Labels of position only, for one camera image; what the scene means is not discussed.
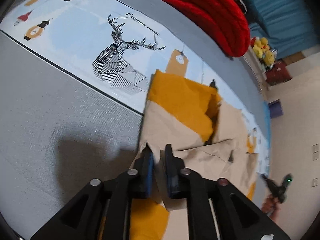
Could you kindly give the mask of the person's right hand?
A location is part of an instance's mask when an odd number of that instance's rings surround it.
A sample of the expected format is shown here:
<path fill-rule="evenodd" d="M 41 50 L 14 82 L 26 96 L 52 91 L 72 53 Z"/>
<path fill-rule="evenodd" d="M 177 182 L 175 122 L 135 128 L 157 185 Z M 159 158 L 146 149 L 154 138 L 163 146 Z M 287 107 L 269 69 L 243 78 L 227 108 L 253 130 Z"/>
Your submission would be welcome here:
<path fill-rule="evenodd" d="M 269 217 L 273 220 L 276 220 L 278 218 L 279 215 L 279 211 L 280 211 L 280 201 L 278 198 L 269 195 L 262 207 L 261 210 L 263 211 L 263 213 L 269 214 Z"/>

